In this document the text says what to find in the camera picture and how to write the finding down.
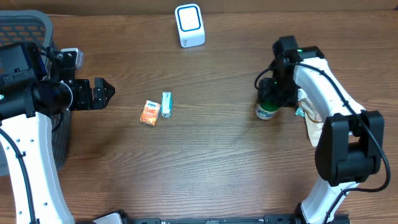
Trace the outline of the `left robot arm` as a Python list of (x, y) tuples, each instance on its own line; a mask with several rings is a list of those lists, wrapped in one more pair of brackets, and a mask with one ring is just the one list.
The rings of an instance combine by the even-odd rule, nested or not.
[(35, 42), (1, 47), (1, 146), (12, 182), (18, 223), (74, 223), (53, 156), (52, 116), (102, 110), (115, 94), (104, 78), (76, 79), (77, 48), (55, 50)]

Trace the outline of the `orange tissue pack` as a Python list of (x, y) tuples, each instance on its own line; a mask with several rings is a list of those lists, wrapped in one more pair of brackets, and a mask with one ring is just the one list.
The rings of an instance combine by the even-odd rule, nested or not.
[(147, 100), (139, 121), (154, 127), (157, 124), (160, 109), (161, 104)]

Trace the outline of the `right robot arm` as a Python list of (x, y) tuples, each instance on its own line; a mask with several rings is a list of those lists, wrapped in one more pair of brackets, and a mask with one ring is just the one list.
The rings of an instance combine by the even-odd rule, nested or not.
[(271, 119), (277, 110), (293, 106), (303, 90), (322, 121), (315, 150), (319, 175), (308, 197), (293, 214), (265, 215), (264, 223), (349, 223), (347, 215), (336, 215), (350, 192), (375, 193), (391, 180), (384, 151), (384, 118), (357, 103), (332, 74), (317, 46), (300, 48), (295, 37), (280, 37), (272, 46), (274, 59), (259, 74), (255, 113)]

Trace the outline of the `mint green wipes pack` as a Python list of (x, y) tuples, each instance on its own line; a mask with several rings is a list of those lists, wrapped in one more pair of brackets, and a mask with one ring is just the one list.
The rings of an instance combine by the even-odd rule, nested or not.
[(304, 118), (305, 117), (305, 110), (301, 106), (298, 106), (296, 111), (295, 111), (295, 115), (296, 116), (301, 116), (301, 117)]

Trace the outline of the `beige snack pouch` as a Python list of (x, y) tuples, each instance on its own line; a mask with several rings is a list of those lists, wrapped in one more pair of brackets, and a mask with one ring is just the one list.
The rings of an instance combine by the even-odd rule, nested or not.
[(323, 128), (323, 120), (316, 110), (314, 104), (309, 99), (306, 92), (302, 89), (298, 89), (298, 106), (301, 106), (305, 110), (305, 124), (307, 126), (307, 133), (309, 140), (313, 147), (318, 146), (320, 136)]

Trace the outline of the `green lid jar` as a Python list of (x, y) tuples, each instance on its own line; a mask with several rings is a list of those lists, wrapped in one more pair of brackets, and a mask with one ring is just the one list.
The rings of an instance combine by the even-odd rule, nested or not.
[(257, 100), (255, 114), (258, 118), (267, 120), (272, 119), (278, 110), (278, 104), (271, 100)]

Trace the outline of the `blue tissue pack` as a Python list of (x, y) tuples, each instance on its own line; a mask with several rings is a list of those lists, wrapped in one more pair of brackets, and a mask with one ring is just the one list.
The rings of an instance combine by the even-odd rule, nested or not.
[(172, 93), (162, 92), (161, 114), (163, 118), (169, 119), (172, 115)]

